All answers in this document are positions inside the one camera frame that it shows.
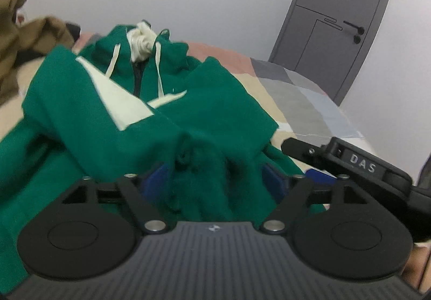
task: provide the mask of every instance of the hoodie zipper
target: hoodie zipper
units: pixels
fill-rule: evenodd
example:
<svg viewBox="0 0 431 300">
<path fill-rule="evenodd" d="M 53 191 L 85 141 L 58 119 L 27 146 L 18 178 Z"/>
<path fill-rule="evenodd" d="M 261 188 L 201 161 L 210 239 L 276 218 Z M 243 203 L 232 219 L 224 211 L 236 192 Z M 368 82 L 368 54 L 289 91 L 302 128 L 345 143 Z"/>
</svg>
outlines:
<svg viewBox="0 0 431 300">
<path fill-rule="evenodd" d="M 144 74 L 144 70 L 146 66 L 147 66 L 147 63 L 144 61 L 132 63 L 133 76 L 134 76 L 133 95 L 135 95 L 138 98 L 141 95 L 142 76 Z"/>
</svg>

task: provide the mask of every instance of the gray fabric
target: gray fabric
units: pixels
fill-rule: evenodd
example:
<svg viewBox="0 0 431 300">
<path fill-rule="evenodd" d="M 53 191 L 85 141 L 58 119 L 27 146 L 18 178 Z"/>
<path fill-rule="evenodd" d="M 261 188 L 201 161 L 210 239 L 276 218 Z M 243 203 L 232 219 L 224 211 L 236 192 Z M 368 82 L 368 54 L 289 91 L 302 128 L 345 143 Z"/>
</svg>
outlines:
<svg viewBox="0 0 431 300">
<path fill-rule="evenodd" d="M 299 75 L 298 73 L 291 70 L 284 69 L 284 71 L 287 73 L 294 85 L 298 87 L 303 87 L 305 89 L 310 89 L 320 94 L 326 94 L 319 86 L 317 86 L 313 81 L 307 79 L 306 77 Z"/>
<path fill-rule="evenodd" d="M 323 120 L 335 137 L 355 137 L 357 131 L 350 125 L 347 119 L 340 113 L 334 102 L 326 96 L 300 87 L 299 90 L 314 105 L 316 110 L 321 110 Z"/>
<path fill-rule="evenodd" d="M 277 64 L 251 58 L 251 65 L 253 65 L 256 76 L 260 79 L 278 80 L 294 84 L 289 79 L 284 68 Z"/>
<path fill-rule="evenodd" d="M 313 104 L 296 87 L 277 80 L 260 79 L 266 91 L 284 114 L 293 132 L 300 135 L 314 135 L 329 142 L 332 132 Z"/>
</svg>

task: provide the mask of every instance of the brown jacket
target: brown jacket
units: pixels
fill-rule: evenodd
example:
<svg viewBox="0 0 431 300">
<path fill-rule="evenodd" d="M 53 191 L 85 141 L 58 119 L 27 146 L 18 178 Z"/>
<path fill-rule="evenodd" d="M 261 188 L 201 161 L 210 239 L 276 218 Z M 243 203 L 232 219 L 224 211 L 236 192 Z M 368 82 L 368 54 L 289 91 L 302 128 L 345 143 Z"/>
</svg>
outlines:
<svg viewBox="0 0 431 300">
<path fill-rule="evenodd" d="M 0 105 L 18 91 L 13 68 L 19 51 L 49 53 L 57 44 L 72 47 L 73 38 L 63 21 L 53 16 L 17 26 L 16 11 L 27 0 L 0 0 Z"/>
</svg>

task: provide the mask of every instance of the gray door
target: gray door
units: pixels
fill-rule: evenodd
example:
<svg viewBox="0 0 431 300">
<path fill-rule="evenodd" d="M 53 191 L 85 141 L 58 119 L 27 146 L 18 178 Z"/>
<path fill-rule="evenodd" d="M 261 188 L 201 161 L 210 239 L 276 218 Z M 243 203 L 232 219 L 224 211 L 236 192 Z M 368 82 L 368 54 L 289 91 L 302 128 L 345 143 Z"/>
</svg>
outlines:
<svg viewBox="0 0 431 300">
<path fill-rule="evenodd" d="M 374 39 L 377 29 L 370 30 L 370 26 L 379 3 L 381 0 L 294 0 L 270 61 L 316 82 L 335 99 L 344 82 L 353 82 L 354 78 L 346 78 L 365 40 Z"/>
</svg>

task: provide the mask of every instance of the white drawstring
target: white drawstring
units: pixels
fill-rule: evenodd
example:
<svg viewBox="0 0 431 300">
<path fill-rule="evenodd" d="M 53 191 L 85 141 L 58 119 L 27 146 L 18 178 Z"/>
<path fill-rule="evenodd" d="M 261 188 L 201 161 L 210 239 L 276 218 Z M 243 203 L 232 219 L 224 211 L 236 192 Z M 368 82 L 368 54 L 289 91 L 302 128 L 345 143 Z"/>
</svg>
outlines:
<svg viewBox="0 0 431 300">
<path fill-rule="evenodd" d="M 157 89 L 159 97 L 164 96 L 162 78 L 160 77 L 160 53 L 162 45 L 156 42 L 157 34 L 142 21 L 136 25 L 135 29 L 127 33 L 127 41 L 130 44 L 130 59 L 132 62 L 144 61 L 151 55 L 154 44 L 156 45 L 156 68 L 157 68 Z"/>
<path fill-rule="evenodd" d="M 165 94 L 163 93 L 162 86 L 162 78 L 160 77 L 160 52 L 162 49 L 162 45 L 160 42 L 156 42 L 156 68 L 157 68 L 157 89 L 159 91 L 159 98 L 163 97 Z"/>
<path fill-rule="evenodd" d="M 118 55 L 120 54 L 120 47 L 121 47 L 121 44 L 116 44 L 114 47 L 114 52 L 112 55 L 111 62 L 109 63 L 108 70 L 106 70 L 106 73 L 105 73 L 105 76 L 107 76 L 108 79 L 111 78 L 111 75 L 114 71 L 115 63 L 117 62 Z"/>
</svg>

